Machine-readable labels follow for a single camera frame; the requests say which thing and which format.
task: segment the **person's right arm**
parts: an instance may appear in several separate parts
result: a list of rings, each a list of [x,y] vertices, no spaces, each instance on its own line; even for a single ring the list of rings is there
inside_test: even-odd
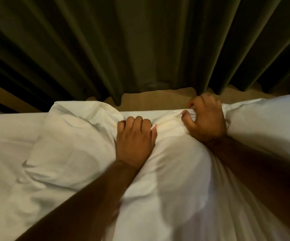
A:
[[[202,94],[189,101],[182,120],[190,134],[204,143],[236,177],[283,223],[290,227],[290,162],[274,159],[227,136],[221,102]]]

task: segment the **forearm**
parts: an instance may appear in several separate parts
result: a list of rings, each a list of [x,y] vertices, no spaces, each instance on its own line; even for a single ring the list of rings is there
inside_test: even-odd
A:
[[[228,136],[206,145],[273,214],[290,227],[290,162],[274,159]]]
[[[17,241],[100,241],[136,174],[132,166],[115,161],[98,179],[46,215]]]

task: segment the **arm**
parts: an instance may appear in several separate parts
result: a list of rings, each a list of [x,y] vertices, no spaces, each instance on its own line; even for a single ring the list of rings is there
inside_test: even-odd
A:
[[[196,120],[183,111],[190,134],[204,143],[283,223],[290,227],[290,162],[274,159],[227,136],[220,101],[202,94],[189,101]]]
[[[116,161],[94,182],[21,235],[24,240],[100,241],[126,189],[150,156],[156,127],[142,117],[117,125]]]

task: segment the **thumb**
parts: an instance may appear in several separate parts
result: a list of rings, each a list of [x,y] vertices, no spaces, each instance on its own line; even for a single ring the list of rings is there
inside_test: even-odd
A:
[[[151,135],[152,135],[152,146],[155,146],[155,141],[157,138],[157,125],[155,125],[152,130],[151,130]]]
[[[191,131],[195,128],[196,124],[192,120],[191,115],[188,110],[184,110],[182,112],[182,121],[187,128],[187,130],[191,133]]]

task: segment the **hand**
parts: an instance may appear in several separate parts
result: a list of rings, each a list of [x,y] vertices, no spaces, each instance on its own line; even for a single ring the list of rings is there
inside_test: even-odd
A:
[[[200,142],[209,142],[226,135],[227,128],[219,100],[204,93],[188,102],[189,108],[193,106],[196,110],[195,122],[187,110],[182,112],[182,121],[191,136]]]
[[[128,117],[117,124],[116,160],[140,170],[151,155],[157,137],[156,125],[140,116]]]

